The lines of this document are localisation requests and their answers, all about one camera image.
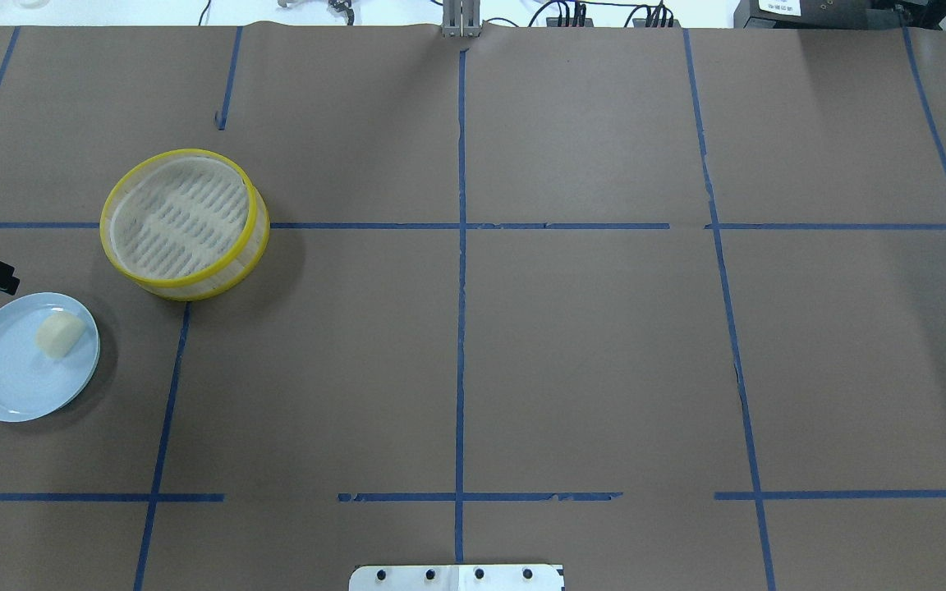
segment white metal plate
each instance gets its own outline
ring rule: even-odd
[[[563,591],[563,572],[560,565],[368,566],[352,573],[349,591]]]

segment white label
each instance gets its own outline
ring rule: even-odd
[[[758,8],[777,15],[800,16],[801,0],[758,0]]]

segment blue plate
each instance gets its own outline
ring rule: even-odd
[[[34,334],[50,314],[74,314],[86,323],[63,359],[49,359]],[[19,423],[68,404],[89,384],[101,356],[101,337],[85,306],[61,293],[33,293],[0,308],[0,420]]]

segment black cable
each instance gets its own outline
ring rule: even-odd
[[[206,16],[207,11],[210,10],[210,3],[211,3],[211,2],[214,2],[214,0],[207,0],[207,5],[206,5],[206,7],[203,7],[203,11],[200,12],[200,19],[199,19],[199,22],[196,22],[196,23],[195,23],[195,26],[203,26],[203,16]]]
[[[645,26],[646,27],[650,26],[652,27],[652,29],[658,29],[659,18],[664,13],[665,10],[667,10],[667,7],[664,7],[663,3],[660,3],[659,5],[657,5],[656,10],[652,11],[652,19],[650,19],[650,22],[646,22]]]
[[[597,2],[595,0],[579,0],[582,4],[594,4],[597,7],[620,7],[620,8],[634,8],[642,7],[643,4],[624,4],[620,2]]]
[[[634,15],[637,14],[637,11],[640,11],[641,8],[644,8],[647,12],[647,16],[652,16],[652,7],[649,7],[647,4],[639,4],[637,7],[634,7],[633,11],[630,11],[630,16],[627,16],[627,22],[622,23],[623,29],[626,29],[630,26],[631,21],[634,20]]]
[[[352,0],[327,0],[327,4],[338,14],[345,12],[346,26],[353,26],[353,22],[356,22],[356,11],[352,10]]]
[[[572,18],[572,13],[570,12],[571,8],[568,7],[567,2],[564,0],[549,0],[549,2],[542,4],[540,9],[535,11],[535,14],[532,15],[532,20],[528,21],[528,26],[533,26],[535,24],[535,19],[542,14],[542,11],[549,6],[549,4],[557,4],[557,24],[560,24],[560,18],[562,18],[562,12],[564,15],[564,20]]]
[[[507,23],[510,23],[510,24],[512,24],[513,26],[517,27],[518,29],[521,28],[521,26],[520,26],[519,24],[517,24],[517,23],[511,21],[510,19],[503,19],[502,16],[493,16],[493,18],[489,18],[488,20],[485,20],[484,22],[492,22],[492,21],[507,22]]]

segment food item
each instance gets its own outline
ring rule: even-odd
[[[34,345],[49,359],[63,359],[86,332],[86,323],[71,313],[56,311],[34,333]]]

